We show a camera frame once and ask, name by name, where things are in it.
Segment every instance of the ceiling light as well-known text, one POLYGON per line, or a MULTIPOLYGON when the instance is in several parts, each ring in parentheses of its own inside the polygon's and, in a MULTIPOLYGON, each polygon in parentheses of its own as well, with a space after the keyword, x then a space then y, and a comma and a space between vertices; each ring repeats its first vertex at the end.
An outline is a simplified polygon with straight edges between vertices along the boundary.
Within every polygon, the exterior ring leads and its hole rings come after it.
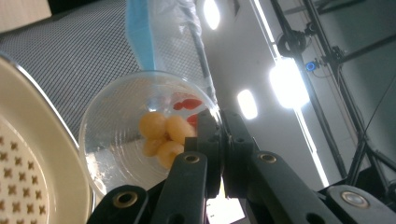
POLYGON ((204 15, 210 29, 216 30, 220 22, 220 13, 215 0, 205 0, 204 15))
POLYGON ((308 92, 295 61, 283 58, 270 72, 271 85, 283 107, 300 108, 309 102, 308 92))
POLYGON ((250 91, 244 90, 238 93, 237 96, 239 106, 241 107, 242 114, 246 119, 254 119, 257 117, 257 106, 254 101, 253 95, 250 91))

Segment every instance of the fluorescent light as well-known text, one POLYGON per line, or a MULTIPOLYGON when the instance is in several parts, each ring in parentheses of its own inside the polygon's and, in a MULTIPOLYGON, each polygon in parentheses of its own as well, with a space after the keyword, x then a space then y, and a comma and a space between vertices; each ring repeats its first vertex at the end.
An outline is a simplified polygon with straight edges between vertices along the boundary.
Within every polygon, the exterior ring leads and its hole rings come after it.
POLYGON ((244 90, 239 92, 238 96, 238 103, 241 107, 242 114, 245 116, 246 119, 254 119, 257 117, 257 106, 256 102, 254 101, 253 94, 250 91, 244 90))
POLYGON ((265 18, 264 12, 262 11, 262 5, 260 4, 259 0, 253 0, 253 1, 254 4, 256 5, 257 11, 259 12, 260 18, 262 19, 262 24, 264 25, 265 31, 267 32, 270 41, 274 43, 275 42, 274 36, 272 35, 270 25, 268 24, 268 20, 267 18, 265 18))
POLYGON ((282 59, 270 73, 277 100, 285 108, 300 108, 309 102, 308 92, 293 59, 282 59))
POLYGON ((306 125, 303 112, 300 108, 294 108, 294 113, 297 116, 297 120, 300 123, 301 130, 303 131, 303 135, 306 141, 306 144, 309 147, 309 151, 311 152, 312 160, 314 161, 315 166, 317 167, 319 178, 322 182, 324 188, 329 187, 329 180, 327 179, 326 173, 324 172, 323 166, 321 164, 317 146, 315 145, 314 139, 309 132, 308 126, 306 125))
POLYGON ((220 22, 220 13, 219 13, 218 5, 216 5, 215 0, 205 0, 204 15, 210 29, 216 30, 220 22))

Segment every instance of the screw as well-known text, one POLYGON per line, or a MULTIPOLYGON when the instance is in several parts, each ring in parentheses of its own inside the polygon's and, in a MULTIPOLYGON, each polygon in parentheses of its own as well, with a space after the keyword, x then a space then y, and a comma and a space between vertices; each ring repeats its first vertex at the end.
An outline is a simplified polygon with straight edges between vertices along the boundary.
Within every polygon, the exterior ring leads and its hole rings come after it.
POLYGON ((118 208, 126 208, 137 202, 137 194, 133 191, 125 191, 113 197, 113 204, 118 208))
POLYGON ((199 161, 199 157, 194 155, 187 155, 184 157, 184 160, 188 163, 196 163, 199 161))
POLYGON ((368 208, 370 206, 365 198, 355 192, 344 191, 341 193, 341 197, 347 203, 359 208, 368 208))
POLYGON ((276 157, 273 156, 273 155, 269 155, 269 154, 260 154, 260 155, 259 155, 259 158, 260 158, 262 161, 265 161, 265 162, 267 162, 267 163, 274 163, 274 162, 276 162, 276 157))

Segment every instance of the clear plastic cup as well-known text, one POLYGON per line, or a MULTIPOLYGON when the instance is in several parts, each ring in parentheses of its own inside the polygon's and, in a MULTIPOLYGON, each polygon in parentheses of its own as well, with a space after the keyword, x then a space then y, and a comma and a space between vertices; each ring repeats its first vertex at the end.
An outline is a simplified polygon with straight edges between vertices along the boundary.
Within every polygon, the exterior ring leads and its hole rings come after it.
POLYGON ((126 184, 150 189, 167 177, 156 157, 142 153, 138 123, 144 114, 186 119, 205 109, 219 119, 218 107, 198 87, 164 72, 139 72, 106 86, 90 103, 79 131, 80 157, 98 196, 126 184), (203 103, 194 109, 176 106, 186 99, 203 103))

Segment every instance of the orange ball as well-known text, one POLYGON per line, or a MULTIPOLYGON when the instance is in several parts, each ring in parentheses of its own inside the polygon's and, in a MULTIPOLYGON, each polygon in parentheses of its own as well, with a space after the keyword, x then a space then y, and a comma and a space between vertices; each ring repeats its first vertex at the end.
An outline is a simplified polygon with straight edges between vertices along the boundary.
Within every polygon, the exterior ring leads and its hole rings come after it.
POLYGON ((160 112, 148 112, 139 122, 139 131, 147 139, 159 139, 165 136, 166 117, 160 112))
POLYGON ((158 148, 166 142, 166 138, 159 138, 159 139, 148 139, 143 145, 143 155, 147 157, 152 157, 157 154, 158 148))
POLYGON ((184 151, 184 147, 175 141, 162 144, 157 151, 158 161, 165 169, 171 169, 175 157, 184 151))
POLYGON ((186 137, 195 137, 194 128, 181 116, 173 115, 166 120, 166 131, 170 138, 184 146, 186 137))

